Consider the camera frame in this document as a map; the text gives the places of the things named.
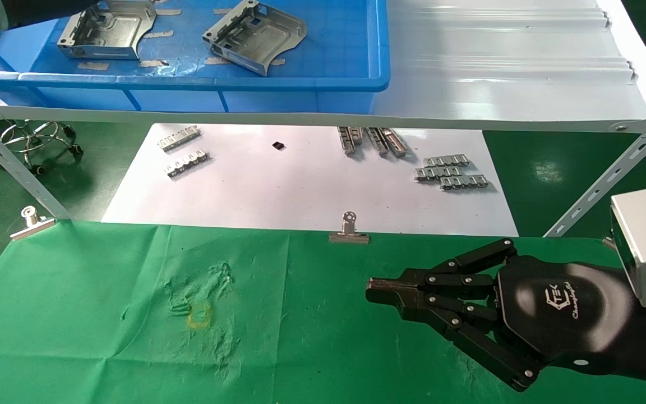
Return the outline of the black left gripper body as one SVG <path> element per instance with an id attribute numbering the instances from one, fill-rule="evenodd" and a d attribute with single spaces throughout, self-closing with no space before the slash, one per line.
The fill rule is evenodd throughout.
<path id="1" fill-rule="evenodd" d="M 77 15 L 98 1 L 7 1 L 7 30 Z"/>

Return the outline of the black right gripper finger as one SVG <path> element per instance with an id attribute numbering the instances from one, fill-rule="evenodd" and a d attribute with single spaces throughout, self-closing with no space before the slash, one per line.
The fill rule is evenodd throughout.
<path id="1" fill-rule="evenodd" d="M 439 307 L 441 296 L 422 291 L 366 291 L 373 304 L 392 305 L 403 320 L 429 325 L 455 347 L 518 393 L 533 384 L 541 365 L 497 344 L 453 310 Z"/>
<path id="2" fill-rule="evenodd" d="M 495 276 L 484 271 L 517 256 L 513 240 L 503 238 L 447 259 L 431 269 L 405 268 L 397 278 L 370 278 L 366 296 L 387 296 L 393 292 L 443 292 L 451 296 L 475 296 L 492 291 Z"/>

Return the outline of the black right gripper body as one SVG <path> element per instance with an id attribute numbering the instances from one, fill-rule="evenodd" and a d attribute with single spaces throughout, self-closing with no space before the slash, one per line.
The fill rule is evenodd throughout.
<path id="1" fill-rule="evenodd" d="M 636 297 L 621 269 L 514 256 L 496 276 L 502 321 L 546 366 L 615 374 Z"/>

